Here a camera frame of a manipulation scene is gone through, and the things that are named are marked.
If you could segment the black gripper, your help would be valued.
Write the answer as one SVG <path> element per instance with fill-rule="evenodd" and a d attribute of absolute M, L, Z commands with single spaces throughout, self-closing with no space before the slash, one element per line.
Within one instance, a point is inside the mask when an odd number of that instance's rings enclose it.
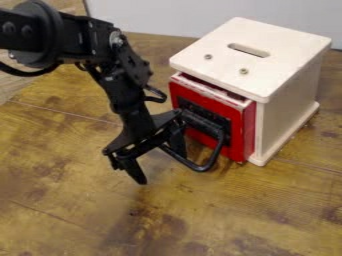
<path fill-rule="evenodd" d="M 138 185 L 146 178 L 136 159 L 153 148 L 167 143 L 176 159 L 187 158 L 181 111 L 171 110 L 150 115 L 144 105 L 129 113 L 121 113 L 122 130 L 104 147 L 112 168 L 124 170 Z"/>

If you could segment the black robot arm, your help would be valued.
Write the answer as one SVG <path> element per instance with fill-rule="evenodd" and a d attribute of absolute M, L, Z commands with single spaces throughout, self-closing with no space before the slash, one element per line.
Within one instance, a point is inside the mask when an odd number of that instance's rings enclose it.
<path fill-rule="evenodd" d="M 185 153 L 180 112 L 148 112 L 148 101 L 162 103 L 167 95 L 148 85 L 149 62 L 130 48 L 112 23 L 57 11 L 41 0 L 25 0 L 12 9 L 0 8 L 0 49 L 29 67 L 29 72 L 0 62 L 0 71 L 18 77 L 44 75 L 62 64 L 86 72 L 104 90 L 122 130 L 102 149 L 112 168 L 126 172 L 140 185 L 146 178 L 136 158 L 168 144 Z"/>

